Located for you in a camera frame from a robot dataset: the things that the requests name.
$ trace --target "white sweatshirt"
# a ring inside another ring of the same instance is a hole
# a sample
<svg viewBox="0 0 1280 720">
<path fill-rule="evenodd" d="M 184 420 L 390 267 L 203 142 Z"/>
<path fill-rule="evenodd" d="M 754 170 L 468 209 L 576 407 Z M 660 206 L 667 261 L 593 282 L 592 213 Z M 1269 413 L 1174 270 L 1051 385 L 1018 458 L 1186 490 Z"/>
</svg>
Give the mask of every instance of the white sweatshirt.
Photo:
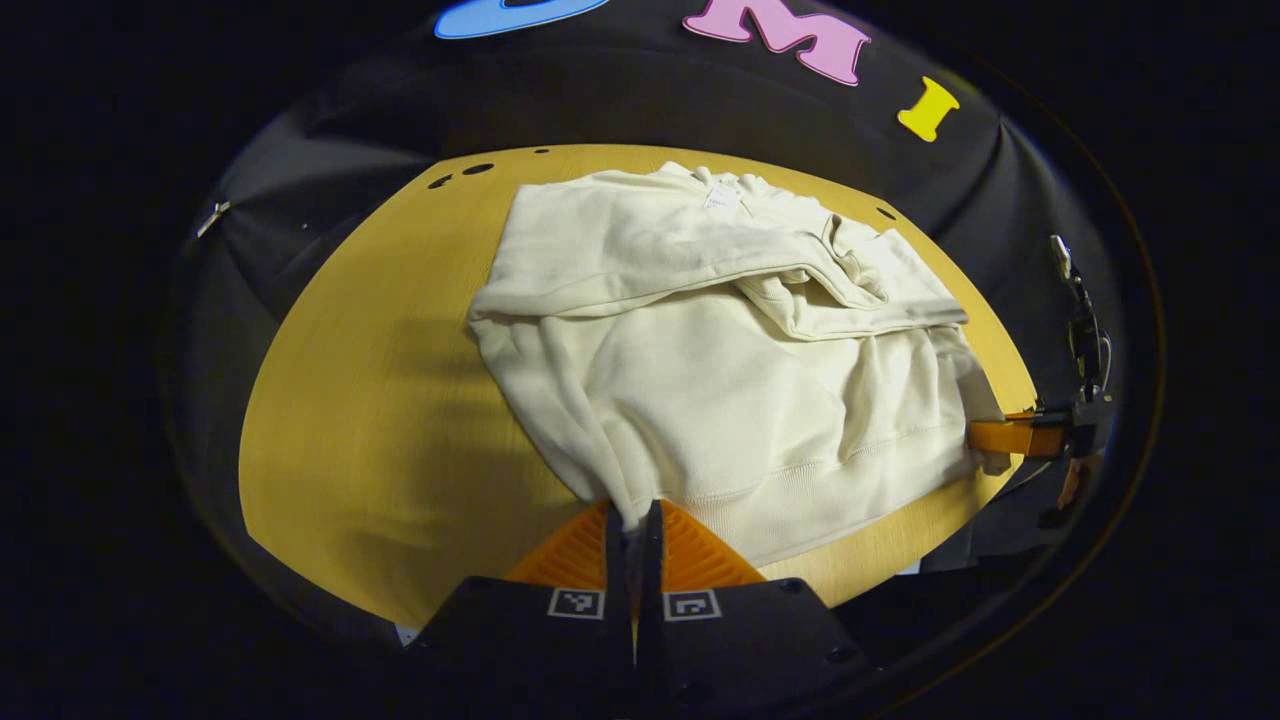
<svg viewBox="0 0 1280 720">
<path fill-rule="evenodd" d="M 1002 419 L 897 231 L 751 174 L 522 186 L 468 320 L 579 497 L 627 529 L 671 500 L 755 565 L 972 475 L 966 421 Z"/>
</svg>

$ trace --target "blue letter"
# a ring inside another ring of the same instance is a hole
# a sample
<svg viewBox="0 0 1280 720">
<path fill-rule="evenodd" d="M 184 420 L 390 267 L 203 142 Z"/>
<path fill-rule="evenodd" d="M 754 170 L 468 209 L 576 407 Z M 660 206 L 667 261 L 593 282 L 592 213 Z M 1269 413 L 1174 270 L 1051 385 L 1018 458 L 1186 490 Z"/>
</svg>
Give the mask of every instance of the blue letter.
<svg viewBox="0 0 1280 720">
<path fill-rule="evenodd" d="M 467 0 L 445 10 L 435 23 L 435 36 L 463 40 L 498 35 L 525 27 L 563 20 L 594 10 L 609 0 L 547 0 L 536 5 L 508 8 L 503 0 Z"/>
</svg>

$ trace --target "yellow table surface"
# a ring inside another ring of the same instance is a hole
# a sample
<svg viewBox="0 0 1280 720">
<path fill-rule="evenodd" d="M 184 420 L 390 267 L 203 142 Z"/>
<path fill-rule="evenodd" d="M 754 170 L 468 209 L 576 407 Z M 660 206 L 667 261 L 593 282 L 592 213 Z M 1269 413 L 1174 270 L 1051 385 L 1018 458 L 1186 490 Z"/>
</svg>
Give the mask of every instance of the yellow table surface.
<svg viewBox="0 0 1280 720">
<path fill-rule="evenodd" d="M 273 341 L 241 436 L 241 503 L 253 539 L 338 597 L 419 626 L 463 577 L 504 575 L 581 511 L 585 503 L 552 474 L 489 377 L 466 309 L 488 278 L 520 184 L 605 169 L 649 173 L 667 160 L 755 173 L 878 231 L 896 227 L 968 311 L 965 336 L 1001 407 L 1033 404 L 1027 368 L 987 302 L 924 233 L 876 197 L 777 165 L 669 147 L 571 145 L 453 158 L 352 233 Z M 494 167 L 462 174 L 481 163 Z M 1019 464 L 1014 456 L 1009 473 Z M 828 605 L 844 602 L 937 547 L 1009 473 L 979 471 L 760 571 L 804 578 Z"/>
</svg>

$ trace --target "pink letter m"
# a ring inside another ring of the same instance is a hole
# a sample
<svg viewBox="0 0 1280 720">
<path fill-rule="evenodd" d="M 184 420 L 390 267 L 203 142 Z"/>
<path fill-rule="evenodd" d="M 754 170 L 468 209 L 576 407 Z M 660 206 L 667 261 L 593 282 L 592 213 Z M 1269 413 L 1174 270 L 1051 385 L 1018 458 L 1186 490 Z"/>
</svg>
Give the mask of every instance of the pink letter m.
<svg viewBox="0 0 1280 720">
<path fill-rule="evenodd" d="M 836 82 L 858 85 L 854 74 L 858 51 L 872 38 L 831 15 L 797 18 L 782 0 L 709 0 L 703 14 L 685 18 L 685 27 L 708 37 L 750 42 L 751 33 L 745 26 L 748 13 L 755 18 L 769 51 L 782 53 L 812 37 L 813 47 L 797 53 L 796 58 Z"/>
</svg>

